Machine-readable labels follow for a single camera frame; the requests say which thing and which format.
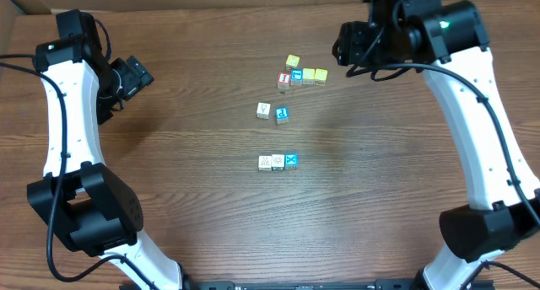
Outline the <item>blue P wooden block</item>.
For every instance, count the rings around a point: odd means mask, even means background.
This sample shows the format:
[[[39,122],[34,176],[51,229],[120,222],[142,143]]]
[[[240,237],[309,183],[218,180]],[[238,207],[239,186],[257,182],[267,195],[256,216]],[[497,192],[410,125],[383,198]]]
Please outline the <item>blue P wooden block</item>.
[[[289,110],[287,107],[279,107],[275,110],[276,122],[283,124],[289,121]]]

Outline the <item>M letter wooden block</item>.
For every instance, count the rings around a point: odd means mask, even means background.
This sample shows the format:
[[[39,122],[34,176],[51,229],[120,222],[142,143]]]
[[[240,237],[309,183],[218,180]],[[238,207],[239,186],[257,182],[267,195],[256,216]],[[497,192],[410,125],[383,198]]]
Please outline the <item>M letter wooden block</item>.
[[[268,120],[270,118],[271,105],[268,103],[259,103],[256,109],[256,117]]]

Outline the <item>yellow mushroom wooden block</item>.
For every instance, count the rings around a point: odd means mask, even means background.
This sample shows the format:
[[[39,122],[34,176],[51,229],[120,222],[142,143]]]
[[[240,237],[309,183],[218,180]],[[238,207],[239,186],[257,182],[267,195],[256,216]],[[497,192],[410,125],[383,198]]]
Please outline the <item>yellow mushroom wooden block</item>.
[[[286,169],[297,169],[299,167],[299,157],[297,153],[286,153],[284,155]]]

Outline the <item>green Z wooden block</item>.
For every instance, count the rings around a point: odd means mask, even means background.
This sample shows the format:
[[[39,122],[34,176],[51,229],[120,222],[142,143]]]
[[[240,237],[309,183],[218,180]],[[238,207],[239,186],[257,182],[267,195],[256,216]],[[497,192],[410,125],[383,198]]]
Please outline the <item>green Z wooden block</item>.
[[[271,156],[271,169],[272,170],[284,170],[285,169],[285,155],[273,154]]]

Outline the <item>green letter wooden block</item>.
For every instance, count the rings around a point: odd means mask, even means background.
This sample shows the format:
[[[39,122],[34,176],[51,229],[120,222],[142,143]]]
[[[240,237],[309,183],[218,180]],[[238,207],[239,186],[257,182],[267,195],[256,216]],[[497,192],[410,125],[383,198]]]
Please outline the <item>green letter wooden block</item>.
[[[272,156],[260,155],[258,157],[258,170],[271,171],[272,170]]]

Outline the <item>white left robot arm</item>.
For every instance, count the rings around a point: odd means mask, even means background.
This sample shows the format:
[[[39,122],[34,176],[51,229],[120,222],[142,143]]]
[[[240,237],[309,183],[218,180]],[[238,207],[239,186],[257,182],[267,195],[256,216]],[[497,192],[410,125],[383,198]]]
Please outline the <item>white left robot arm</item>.
[[[102,23],[77,9],[56,16],[58,40],[36,48],[46,91],[48,153],[43,178],[27,199],[47,238],[110,262],[138,289],[187,289],[181,266],[143,229],[135,192],[105,165],[99,127],[154,79],[134,56],[110,59]]]

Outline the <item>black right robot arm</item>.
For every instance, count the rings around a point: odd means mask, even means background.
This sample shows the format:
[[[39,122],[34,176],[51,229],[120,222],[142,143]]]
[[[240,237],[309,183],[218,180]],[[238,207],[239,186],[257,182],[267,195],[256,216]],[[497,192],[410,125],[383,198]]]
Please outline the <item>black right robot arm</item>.
[[[539,180],[518,146],[495,81],[489,35],[469,1],[363,0],[332,53],[349,77],[415,71],[440,104],[462,163],[467,204],[441,213],[444,244],[410,289],[470,289],[479,273],[539,231]]]

